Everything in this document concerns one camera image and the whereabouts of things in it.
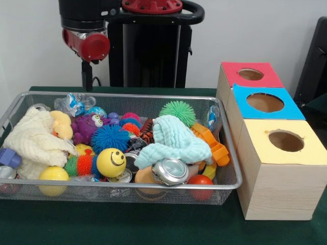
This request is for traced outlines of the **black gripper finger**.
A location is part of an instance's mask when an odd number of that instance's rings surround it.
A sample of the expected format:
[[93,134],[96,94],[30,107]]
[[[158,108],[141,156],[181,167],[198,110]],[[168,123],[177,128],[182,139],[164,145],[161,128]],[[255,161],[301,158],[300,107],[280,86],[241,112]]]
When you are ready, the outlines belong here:
[[82,86],[86,91],[92,91],[92,66],[87,61],[81,63]]

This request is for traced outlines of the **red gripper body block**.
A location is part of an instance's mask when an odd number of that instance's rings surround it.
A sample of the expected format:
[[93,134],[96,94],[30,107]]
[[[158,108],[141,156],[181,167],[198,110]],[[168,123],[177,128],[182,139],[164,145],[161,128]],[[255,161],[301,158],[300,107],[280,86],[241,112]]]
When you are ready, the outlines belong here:
[[107,57],[110,51],[110,40],[106,32],[81,33],[67,29],[62,30],[64,43],[86,62],[98,62]]

